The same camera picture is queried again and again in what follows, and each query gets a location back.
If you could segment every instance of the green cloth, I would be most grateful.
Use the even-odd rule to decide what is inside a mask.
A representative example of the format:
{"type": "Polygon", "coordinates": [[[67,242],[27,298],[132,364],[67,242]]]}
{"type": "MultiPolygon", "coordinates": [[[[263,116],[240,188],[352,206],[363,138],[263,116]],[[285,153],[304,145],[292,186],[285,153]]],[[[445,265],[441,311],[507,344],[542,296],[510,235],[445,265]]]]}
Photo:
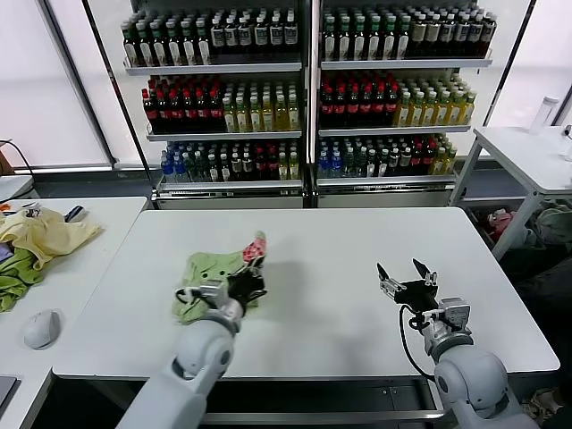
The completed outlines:
{"type": "Polygon", "coordinates": [[[0,264],[0,313],[11,309],[28,287],[44,280],[33,265],[37,258],[25,248],[15,248],[14,256],[0,264]]]}

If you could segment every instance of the white tabletop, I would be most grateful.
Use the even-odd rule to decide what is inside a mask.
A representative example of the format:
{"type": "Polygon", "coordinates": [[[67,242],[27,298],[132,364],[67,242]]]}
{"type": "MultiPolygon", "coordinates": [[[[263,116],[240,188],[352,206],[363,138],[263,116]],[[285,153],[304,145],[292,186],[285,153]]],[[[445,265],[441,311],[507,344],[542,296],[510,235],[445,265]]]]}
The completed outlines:
{"type": "MultiPolygon", "coordinates": [[[[11,201],[13,207],[32,200],[11,201]]],[[[85,220],[103,227],[89,243],[66,257],[58,257],[46,265],[45,280],[32,286],[26,296],[7,313],[0,313],[0,374],[16,376],[21,385],[0,416],[0,429],[28,427],[41,406],[49,384],[51,367],[88,302],[117,249],[147,205],[144,197],[70,198],[35,200],[63,215],[75,206],[88,211],[85,220]],[[63,329],[58,341],[49,349],[33,350],[24,345],[22,328],[41,310],[53,308],[62,318],[63,329]]]]}
{"type": "MultiPolygon", "coordinates": [[[[401,347],[399,306],[380,291],[375,265],[415,280],[412,257],[439,272],[441,298],[469,301],[475,342],[510,372],[559,367],[460,209],[396,208],[145,212],[65,339],[54,373],[145,379],[158,371],[185,329],[171,309],[188,256],[239,250],[256,230],[268,238],[268,295],[243,321],[225,377],[416,374],[401,347]]],[[[408,338],[432,372],[423,338],[408,338]]]]}
{"type": "Polygon", "coordinates": [[[0,176],[0,201],[17,197],[22,192],[32,191],[32,182],[32,176],[27,174],[0,176]]]}
{"type": "Polygon", "coordinates": [[[522,128],[478,127],[482,146],[529,189],[541,194],[572,194],[572,163],[564,155],[572,140],[563,137],[563,127],[549,127],[538,134],[522,128]]]}

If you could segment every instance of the white mouse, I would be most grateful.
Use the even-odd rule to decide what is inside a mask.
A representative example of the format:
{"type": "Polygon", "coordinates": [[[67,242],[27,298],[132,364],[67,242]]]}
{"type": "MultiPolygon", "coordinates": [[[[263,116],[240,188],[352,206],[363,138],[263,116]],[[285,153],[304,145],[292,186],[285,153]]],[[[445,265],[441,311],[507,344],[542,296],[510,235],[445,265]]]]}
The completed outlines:
{"type": "Polygon", "coordinates": [[[52,310],[32,316],[24,325],[24,344],[31,349],[42,349],[60,334],[60,317],[52,310]]]}

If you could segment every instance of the cable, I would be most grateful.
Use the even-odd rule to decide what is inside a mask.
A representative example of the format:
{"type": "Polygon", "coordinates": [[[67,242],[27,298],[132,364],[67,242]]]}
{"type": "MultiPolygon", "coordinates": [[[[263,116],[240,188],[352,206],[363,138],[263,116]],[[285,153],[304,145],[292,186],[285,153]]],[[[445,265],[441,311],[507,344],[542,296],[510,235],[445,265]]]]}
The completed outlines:
{"type": "Polygon", "coordinates": [[[416,363],[416,361],[413,360],[411,353],[409,353],[408,342],[407,342],[407,339],[405,338],[405,331],[403,330],[403,312],[405,311],[405,309],[409,310],[413,315],[417,316],[415,314],[415,312],[410,307],[401,306],[401,308],[400,308],[400,333],[401,333],[401,343],[403,344],[403,349],[405,350],[405,354],[407,355],[411,365],[418,371],[418,373],[420,373],[427,380],[435,383],[435,376],[430,375],[430,374],[426,373],[423,369],[421,369],[419,367],[419,365],[416,363]]]}
{"type": "MultiPolygon", "coordinates": [[[[16,145],[14,145],[11,140],[2,140],[2,139],[0,139],[0,144],[10,145],[10,146],[12,146],[14,149],[16,149],[16,151],[18,152],[18,154],[20,154],[20,157],[21,157],[22,161],[26,164],[26,167],[28,167],[29,175],[32,176],[32,180],[33,180],[33,182],[32,182],[32,188],[33,188],[33,187],[34,187],[34,183],[36,183],[36,175],[35,175],[34,172],[32,171],[32,167],[29,166],[28,160],[26,159],[26,156],[24,156],[24,154],[21,152],[20,148],[17,147],[16,145]]],[[[2,164],[1,164],[1,163],[0,163],[0,168],[2,169],[2,175],[4,175],[4,168],[2,167],[2,164]]],[[[22,193],[20,193],[20,194],[18,194],[18,195],[14,195],[14,196],[12,196],[12,197],[10,197],[10,198],[1,200],[1,201],[0,201],[0,204],[3,204],[3,203],[5,203],[5,202],[7,202],[7,201],[10,201],[11,199],[18,199],[18,198],[20,198],[20,197],[23,197],[24,195],[29,194],[29,193],[30,193],[30,190],[28,189],[28,190],[26,190],[26,191],[24,191],[24,192],[22,192],[22,193]]]]}

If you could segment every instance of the yellow cloth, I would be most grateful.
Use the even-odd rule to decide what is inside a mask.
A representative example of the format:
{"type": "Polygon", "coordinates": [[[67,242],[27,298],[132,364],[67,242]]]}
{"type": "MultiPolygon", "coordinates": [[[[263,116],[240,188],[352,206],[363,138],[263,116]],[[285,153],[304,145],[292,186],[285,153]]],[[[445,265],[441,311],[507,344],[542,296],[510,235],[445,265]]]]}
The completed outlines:
{"type": "Polygon", "coordinates": [[[54,257],[69,255],[99,230],[93,223],[66,223],[61,214],[44,207],[0,216],[0,242],[11,242],[15,248],[25,248],[36,255],[36,270],[54,257]]]}

